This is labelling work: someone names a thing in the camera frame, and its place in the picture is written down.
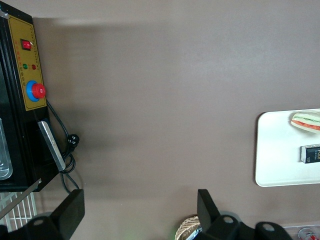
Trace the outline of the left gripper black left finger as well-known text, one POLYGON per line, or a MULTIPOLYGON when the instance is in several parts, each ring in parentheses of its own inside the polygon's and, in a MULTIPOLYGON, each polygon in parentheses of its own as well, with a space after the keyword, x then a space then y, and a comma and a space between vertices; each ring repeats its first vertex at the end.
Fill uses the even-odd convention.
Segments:
POLYGON ((37 216, 26 225, 26 238, 28 240, 69 240, 84 216, 84 190, 73 190, 53 212, 37 216))

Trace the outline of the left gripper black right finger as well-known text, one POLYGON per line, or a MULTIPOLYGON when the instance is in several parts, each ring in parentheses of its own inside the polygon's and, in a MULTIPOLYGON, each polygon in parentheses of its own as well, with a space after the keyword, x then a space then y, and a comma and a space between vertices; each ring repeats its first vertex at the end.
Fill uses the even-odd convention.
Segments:
POLYGON ((232 212, 220 212, 207 189, 197 192, 198 240, 249 240, 250 228, 232 212))

